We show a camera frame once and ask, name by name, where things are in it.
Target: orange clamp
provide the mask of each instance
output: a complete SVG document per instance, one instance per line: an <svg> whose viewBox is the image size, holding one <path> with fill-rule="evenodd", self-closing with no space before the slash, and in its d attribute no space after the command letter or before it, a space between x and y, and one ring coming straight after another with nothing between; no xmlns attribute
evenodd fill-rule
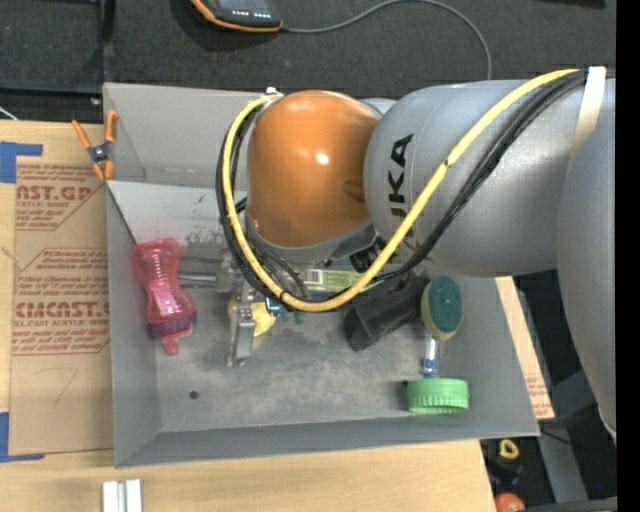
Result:
<svg viewBox="0 0 640 512"><path fill-rule="evenodd" d="M71 125L76 131L78 135L78 139L80 140L80 144L84 147L91 161L93 162L93 170L95 171L100 181L104 182L105 180L113 179L113 174L115 171L115 167L113 162L109 159L108 150L112 144L116 142L117 138L117 124L120 117L118 116L115 110L110 110L107 114L107 123L105 129L105 142L100 146L92 146L91 142L89 142L89 138L87 137L86 132L80 126L75 119L71 121Z"/></svg>

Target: white cord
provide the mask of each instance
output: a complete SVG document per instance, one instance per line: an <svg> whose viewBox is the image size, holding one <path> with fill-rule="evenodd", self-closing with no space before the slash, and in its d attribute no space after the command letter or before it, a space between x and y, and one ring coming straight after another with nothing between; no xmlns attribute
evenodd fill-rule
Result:
<svg viewBox="0 0 640 512"><path fill-rule="evenodd" d="M11 112L9 112L8 110L5 110L4 108L2 108L2 105L0 105L0 112L2 112L5 116L10 117L11 119L13 119L14 121L18 121L18 118L16 116L14 116Z"/></svg>

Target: cardboard box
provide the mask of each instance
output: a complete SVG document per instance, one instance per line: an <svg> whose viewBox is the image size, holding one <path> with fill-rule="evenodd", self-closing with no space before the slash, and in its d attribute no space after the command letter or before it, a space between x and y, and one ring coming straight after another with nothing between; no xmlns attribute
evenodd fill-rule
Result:
<svg viewBox="0 0 640 512"><path fill-rule="evenodd" d="M101 125L87 131L104 138ZM9 453L110 448L105 186L71 124L4 121L0 133L37 150L18 151L15 183L2 185L15 225L14 246L3 246L15 271Z"/></svg>

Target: black floor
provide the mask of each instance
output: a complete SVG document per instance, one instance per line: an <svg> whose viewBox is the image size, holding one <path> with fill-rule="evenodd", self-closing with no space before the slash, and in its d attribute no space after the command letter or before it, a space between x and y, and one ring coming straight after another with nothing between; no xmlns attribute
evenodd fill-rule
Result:
<svg viewBox="0 0 640 512"><path fill-rule="evenodd" d="M379 3L272 1L285 24L296 27L332 25ZM443 3L481 31L491 51L492 78L529 78L574 66L616 67L615 0ZM90 0L0 0L0 106L20 119L101 122L95 91L105 77L231 90L321 88L397 99L487 74L478 37L451 12L426 4L395 5L343 30L304 36L220 31L189 0L116 0L114 20L111 38L104 41L99 9ZM560 382L580 365L556 276L529 276L519 286L535 317L544 319L535 335L553 383ZM616 495L616 449L599 418L581 421L569 434L589 497ZM518 443L523 467L514 490L530 506L549 503L553 496L537 440Z"/></svg>

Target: green bottle cap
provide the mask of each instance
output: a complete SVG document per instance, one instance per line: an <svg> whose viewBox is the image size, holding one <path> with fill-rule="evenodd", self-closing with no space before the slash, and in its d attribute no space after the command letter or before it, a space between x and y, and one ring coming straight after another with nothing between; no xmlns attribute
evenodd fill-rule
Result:
<svg viewBox="0 0 640 512"><path fill-rule="evenodd" d="M462 323L460 287L450 277L436 277L422 294L420 310L431 335L438 341L448 340Z"/></svg>
<svg viewBox="0 0 640 512"><path fill-rule="evenodd" d="M419 414L453 414L469 408L469 386L462 379L427 378L409 382L409 410Z"/></svg>

